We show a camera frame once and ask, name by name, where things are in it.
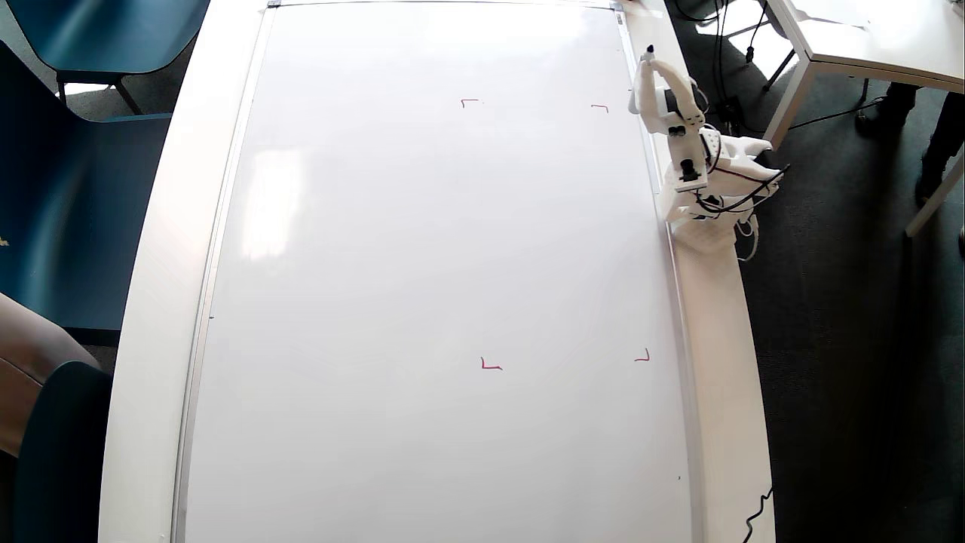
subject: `beige chair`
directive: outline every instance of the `beige chair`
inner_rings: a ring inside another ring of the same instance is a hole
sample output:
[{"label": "beige chair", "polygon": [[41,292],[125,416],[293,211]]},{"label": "beige chair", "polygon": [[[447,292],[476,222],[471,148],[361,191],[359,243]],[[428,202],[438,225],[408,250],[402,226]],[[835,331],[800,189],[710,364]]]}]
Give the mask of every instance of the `beige chair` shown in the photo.
[{"label": "beige chair", "polygon": [[62,328],[0,294],[0,449],[19,454],[41,386],[68,360],[101,369]]}]

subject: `black shoe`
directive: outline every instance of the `black shoe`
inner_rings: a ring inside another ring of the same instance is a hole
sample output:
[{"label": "black shoe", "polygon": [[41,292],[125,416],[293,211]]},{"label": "black shoe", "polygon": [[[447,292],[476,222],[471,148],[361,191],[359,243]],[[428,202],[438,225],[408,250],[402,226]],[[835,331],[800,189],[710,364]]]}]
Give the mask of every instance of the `black shoe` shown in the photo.
[{"label": "black shoe", "polygon": [[915,203],[924,207],[928,198],[935,193],[945,175],[945,165],[937,166],[932,162],[922,160],[922,175],[915,182]]},{"label": "black shoe", "polygon": [[864,137],[890,137],[901,132],[907,118],[908,111],[899,111],[886,101],[881,101],[874,107],[859,111],[854,118],[854,128]]}]

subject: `whiteboard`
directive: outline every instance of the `whiteboard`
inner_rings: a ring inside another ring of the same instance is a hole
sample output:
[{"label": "whiteboard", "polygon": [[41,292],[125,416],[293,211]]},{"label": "whiteboard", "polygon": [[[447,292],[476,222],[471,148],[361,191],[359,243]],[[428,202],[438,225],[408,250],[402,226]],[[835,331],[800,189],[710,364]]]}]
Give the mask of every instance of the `whiteboard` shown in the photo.
[{"label": "whiteboard", "polygon": [[690,541],[674,281],[615,13],[266,17],[179,539]]}]

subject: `blue chair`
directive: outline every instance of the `blue chair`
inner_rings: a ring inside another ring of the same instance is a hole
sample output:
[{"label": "blue chair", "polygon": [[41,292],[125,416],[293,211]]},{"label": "blue chair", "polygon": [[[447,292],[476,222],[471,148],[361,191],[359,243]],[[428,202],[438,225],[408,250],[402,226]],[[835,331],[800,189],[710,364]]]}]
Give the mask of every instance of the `blue chair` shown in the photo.
[{"label": "blue chair", "polygon": [[171,116],[81,119],[2,42],[0,73],[0,292],[112,344]]},{"label": "blue chair", "polygon": [[208,0],[7,0],[34,52],[65,83],[114,85],[140,114],[124,75],[171,64],[201,28]]},{"label": "blue chair", "polygon": [[111,377],[62,364],[41,388],[14,484],[14,543],[97,543]]}]

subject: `person's leg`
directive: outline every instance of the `person's leg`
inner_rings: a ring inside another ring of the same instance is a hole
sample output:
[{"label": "person's leg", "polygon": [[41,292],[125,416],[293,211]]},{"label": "person's leg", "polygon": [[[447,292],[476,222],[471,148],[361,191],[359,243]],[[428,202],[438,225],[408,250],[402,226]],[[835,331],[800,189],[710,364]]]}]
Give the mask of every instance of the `person's leg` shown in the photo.
[{"label": "person's leg", "polygon": [[938,116],[938,124],[931,134],[931,142],[922,157],[922,175],[915,183],[915,202],[923,206],[928,197],[942,183],[945,165],[954,157],[965,142],[965,129],[961,120],[965,116],[965,96],[949,93]]},{"label": "person's leg", "polygon": [[922,87],[892,83],[885,98],[874,107],[858,112],[855,128],[866,137],[895,134],[904,126],[908,112],[915,107],[915,93]]}]

